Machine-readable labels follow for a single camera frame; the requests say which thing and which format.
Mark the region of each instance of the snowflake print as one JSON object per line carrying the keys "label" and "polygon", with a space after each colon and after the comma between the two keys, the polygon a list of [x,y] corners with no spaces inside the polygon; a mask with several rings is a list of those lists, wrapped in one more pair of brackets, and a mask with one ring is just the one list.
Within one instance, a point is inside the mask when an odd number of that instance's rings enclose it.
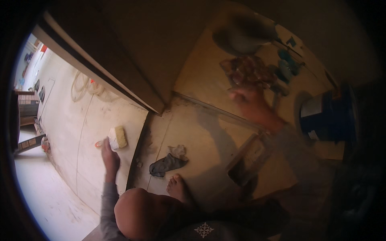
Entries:
{"label": "snowflake print", "polygon": [[205,222],[203,225],[201,225],[200,227],[196,228],[194,231],[198,232],[199,235],[202,236],[202,238],[205,238],[205,236],[208,235],[213,230],[215,230],[215,229],[209,227],[209,225],[207,225],[207,223]]}

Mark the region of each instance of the bucket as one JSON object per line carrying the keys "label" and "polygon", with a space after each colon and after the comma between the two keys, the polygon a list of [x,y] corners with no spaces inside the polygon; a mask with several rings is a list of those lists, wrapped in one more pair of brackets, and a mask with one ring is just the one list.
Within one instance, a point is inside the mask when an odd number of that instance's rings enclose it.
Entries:
{"label": "bucket", "polygon": [[302,133],[310,139],[352,143],[358,141],[356,97],[348,84],[304,101],[299,120]]}

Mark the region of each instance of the person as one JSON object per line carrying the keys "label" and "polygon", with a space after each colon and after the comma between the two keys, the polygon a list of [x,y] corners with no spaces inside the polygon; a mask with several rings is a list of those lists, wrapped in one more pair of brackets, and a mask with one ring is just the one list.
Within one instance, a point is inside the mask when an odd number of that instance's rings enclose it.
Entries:
{"label": "person", "polygon": [[[261,89],[235,88],[229,96],[249,121],[262,125],[271,133],[298,183],[287,191],[272,194],[271,201],[267,201],[269,205],[257,209],[248,207],[245,213],[249,216],[243,217],[241,222],[232,219],[242,213],[240,209],[217,216],[200,211],[178,174],[168,183],[169,196],[133,188],[119,197],[115,178],[120,159],[106,138],[102,148],[106,175],[100,220],[104,240],[266,240],[275,234],[281,234],[280,240],[326,238],[328,217],[325,214],[328,212],[325,206],[333,169],[316,158],[295,130],[272,112]],[[272,216],[286,217],[286,214],[290,218],[284,218],[284,222],[273,221]],[[277,223],[280,227],[271,229]]]}

